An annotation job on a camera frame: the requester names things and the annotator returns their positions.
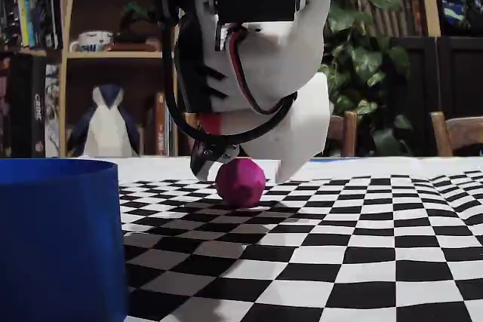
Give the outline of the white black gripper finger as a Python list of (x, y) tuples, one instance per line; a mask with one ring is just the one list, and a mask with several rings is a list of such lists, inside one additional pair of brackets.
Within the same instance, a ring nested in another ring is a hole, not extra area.
[(196, 138), (190, 157), (190, 169), (194, 176), (207, 181), (214, 163), (228, 164), (239, 154), (239, 136), (205, 136)]

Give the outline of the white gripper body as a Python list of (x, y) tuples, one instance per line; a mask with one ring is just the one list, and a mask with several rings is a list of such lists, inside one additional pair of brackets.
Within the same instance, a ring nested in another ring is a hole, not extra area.
[(320, 67), (331, 0), (306, 0), (289, 21), (216, 30), (210, 0), (184, 0), (175, 60), (187, 112), (272, 115)]

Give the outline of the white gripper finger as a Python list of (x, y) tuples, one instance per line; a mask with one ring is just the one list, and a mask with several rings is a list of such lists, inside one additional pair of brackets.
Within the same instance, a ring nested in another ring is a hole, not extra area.
[(241, 147), (252, 158), (277, 160), (275, 182), (283, 183), (323, 151), (330, 119), (328, 80), (318, 72), (299, 89), (289, 113), (277, 127)]

